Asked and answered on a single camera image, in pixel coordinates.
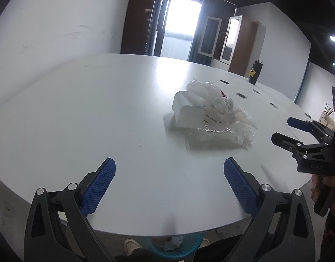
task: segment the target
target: shoe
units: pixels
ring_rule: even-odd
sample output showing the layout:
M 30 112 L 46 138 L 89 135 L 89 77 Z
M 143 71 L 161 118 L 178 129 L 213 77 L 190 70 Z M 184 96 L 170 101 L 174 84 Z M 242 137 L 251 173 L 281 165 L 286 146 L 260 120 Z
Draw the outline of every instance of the shoe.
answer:
M 201 245 L 199 246 L 199 248 L 205 247 L 210 245 L 210 242 L 207 238 L 203 238 L 203 241 L 201 242 Z
M 136 240 L 131 238 L 124 241 L 124 250 L 127 256 L 131 255 L 135 249 L 142 248 Z

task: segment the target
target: blue gripper pad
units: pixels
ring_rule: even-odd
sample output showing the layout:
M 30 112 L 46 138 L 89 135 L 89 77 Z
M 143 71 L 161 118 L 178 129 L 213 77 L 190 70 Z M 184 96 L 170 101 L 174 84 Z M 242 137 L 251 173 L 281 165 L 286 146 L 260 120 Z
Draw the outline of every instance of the blue gripper pad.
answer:
M 258 197 L 254 189 L 244 177 L 242 169 L 238 166 L 235 160 L 230 157 L 224 162 L 223 172 L 242 206 L 243 211 L 252 217 L 255 217 L 258 213 Z
M 289 117 L 287 123 L 290 127 L 294 127 L 305 132 L 313 131 L 311 125 L 309 125 L 306 121 L 297 118 Z
M 110 159 L 83 193 L 80 211 L 84 217 L 95 212 L 115 174 L 116 162 Z

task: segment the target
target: metal screw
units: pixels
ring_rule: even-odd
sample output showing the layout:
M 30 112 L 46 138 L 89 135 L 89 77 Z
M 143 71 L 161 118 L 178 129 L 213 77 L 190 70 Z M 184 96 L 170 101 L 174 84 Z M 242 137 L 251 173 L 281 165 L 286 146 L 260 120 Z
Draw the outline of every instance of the metal screw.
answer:
M 302 191 L 301 191 L 300 189 L 296 189 L 296 190 L 295 190 L 295 194 L 296 194 L 297 196 L 301 196 L 301 195 L 302 195 Z
M 262 189 L 265 190 L 265 191 L 270 191 L 271 187 L 268 184 L 264 184 L 264 185 L 262 185 Z
M 71 183 L 71 184 L 69 184 L 68 185 L 68 190 L 74 190 L 74 189 L 76 189 L 76 187 L 78 187 L 78 184 L 76 184 L 76 183 Z
M 36 194 L 37 195 L 41 195 L 44 193 L 44 188 L 39 188 L 37 191 L 36 191 Z

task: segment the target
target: white plastic container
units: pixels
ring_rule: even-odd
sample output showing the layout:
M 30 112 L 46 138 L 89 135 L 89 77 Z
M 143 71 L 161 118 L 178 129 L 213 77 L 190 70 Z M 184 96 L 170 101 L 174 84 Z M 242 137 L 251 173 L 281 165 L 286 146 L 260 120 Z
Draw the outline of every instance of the white plastic container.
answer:
M 175 94 L 172 103 L 176 125 L 184 128 L 197 128 L 204 121 L 223 123 L 211 108 L 209 102 L 190 91 L 179 91 Z

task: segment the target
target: tabletop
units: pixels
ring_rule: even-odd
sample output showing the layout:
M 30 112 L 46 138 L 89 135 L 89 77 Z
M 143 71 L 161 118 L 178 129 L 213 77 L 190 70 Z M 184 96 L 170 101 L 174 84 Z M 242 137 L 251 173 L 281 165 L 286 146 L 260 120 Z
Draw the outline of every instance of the tabletop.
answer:
M 174 129 L 174 95 L 193 79 L 211 81 L 252 116 L 258 127 L 250 128 L 252 145 L 191 142 Z M 164 57 L 86 57 L 2 107 L 0 180 L 31 202 L 39 187 L 63 190 L 111 157 L 116 175 L 88 216 L 94 229 L 138 236 L 205 231 L 247 216 L 223 174 L 228 157 L 276 191 L 291 193 L 310 179 L 271 142 L 275 132 L 315 142 L 288 127 L 290 116 L 308 120 L 283 94 L 220 69 Z

